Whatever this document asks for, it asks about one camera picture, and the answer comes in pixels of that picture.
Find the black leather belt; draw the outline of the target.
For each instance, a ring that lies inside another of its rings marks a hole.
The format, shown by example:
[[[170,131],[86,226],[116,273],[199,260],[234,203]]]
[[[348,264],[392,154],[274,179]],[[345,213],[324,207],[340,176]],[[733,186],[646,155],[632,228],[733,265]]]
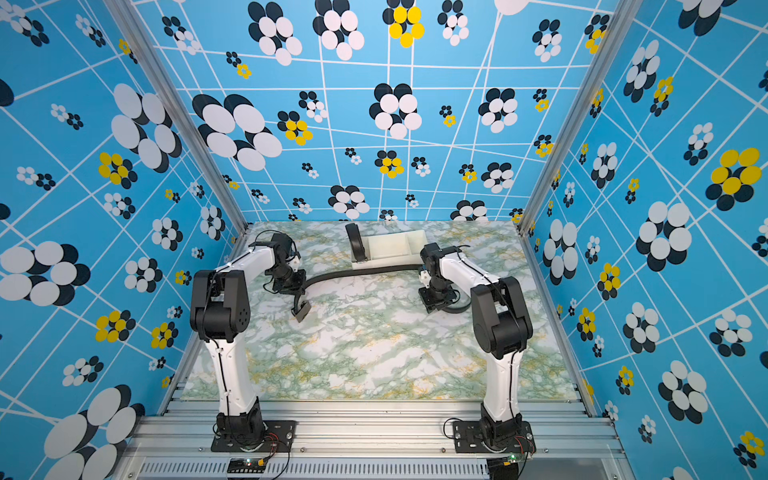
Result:
[[[356,276],[368,276],[368,275],[380,275],[380,274],[386,274],[386,273],[394,273],[394,272],[401,272],[401,271],[417,271],[419,274],[425,273],[426,269],[418,264],[405,264],[405,265],[395,265],[395,266],[384,266],[384,267],[376,267],[376,268],[365,268],[365,269],[353,269],[353,270],[341,270],[341,271],[334,271],[334,272],[328,272],[324,273],[309,279],[305,279],[303,284],[299,287],[298,291],[293,294],[294,296],[294,305],[291,310],[293,317],[298,321],[302,322],[308,312],[311,309],[310,303],[308,301],[302,300],[302,296],[306,293],[306,290],[315,284],[339,279],[339,278],[347,278],[347,277],[356,277]],[[422,300],[427,308],[427,312],[430,313],[432,311],[440,310],[448,314],[460,314],[463,312],[466,312],[470,308],[470,303],[467,302],[465,305],[457,305],[457,302],[460,298],[460,293],[458,291],[455,291],[453,289],[449,289],[449,292],[453,294],[451,298],[445,297],[443,300],[438,301],[436,298],[433,300],[427,300],[425,295],[422,295]]]
[[[365,262],[368,260],[366,247],[359,227],[355,223],[347,223],[345,231],[350,243],[352,259],[354,263]]]

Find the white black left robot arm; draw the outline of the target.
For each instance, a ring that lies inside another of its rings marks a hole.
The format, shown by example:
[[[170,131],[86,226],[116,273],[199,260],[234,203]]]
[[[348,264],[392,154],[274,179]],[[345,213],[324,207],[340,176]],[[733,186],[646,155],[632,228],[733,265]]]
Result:
[[[194,275],[190,326],[205,345],[218,386],[219,412],[214,451],[273,452],[286,445],[263,420],[259,397],[248,374],[244,332],[251,320],[248,286],[265,274],[268,291],[294,298],[290,315],[302,321],[310,304],[303,299],[306,272],[301,255],[287,234],[271,230],[256,239],[243,254],[213,270]]]

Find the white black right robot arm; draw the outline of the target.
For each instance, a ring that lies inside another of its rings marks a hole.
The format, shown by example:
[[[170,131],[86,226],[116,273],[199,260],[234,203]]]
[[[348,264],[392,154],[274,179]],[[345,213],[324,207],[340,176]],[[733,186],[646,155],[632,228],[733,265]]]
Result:
[[[486,358],[486,391],[478,422],[480,442],[494,453],[535,452],[530,424],[518,405],[520,366],[534,328],[519,281],[493,275],[466,258],[460,246],[425,245],[420,257],[426,310],[447,312],[463,293],[472,329]]]

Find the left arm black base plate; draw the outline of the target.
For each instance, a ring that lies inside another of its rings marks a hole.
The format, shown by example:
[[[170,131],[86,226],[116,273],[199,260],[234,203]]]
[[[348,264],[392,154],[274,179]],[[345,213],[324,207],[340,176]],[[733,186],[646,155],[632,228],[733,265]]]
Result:
[[[268,420],[259,427],[213,426],[210,450],[215,453],[289,452],[295,437],[295,421]]]

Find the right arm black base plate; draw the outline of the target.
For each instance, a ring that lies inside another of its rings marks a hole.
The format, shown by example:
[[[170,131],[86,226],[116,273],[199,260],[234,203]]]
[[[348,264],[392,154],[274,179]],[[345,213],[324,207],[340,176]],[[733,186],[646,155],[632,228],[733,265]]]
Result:
[[[457,453],[512,454],[521,458],[537,450],[531,425],[523,420],[454,421],[452,429]]]

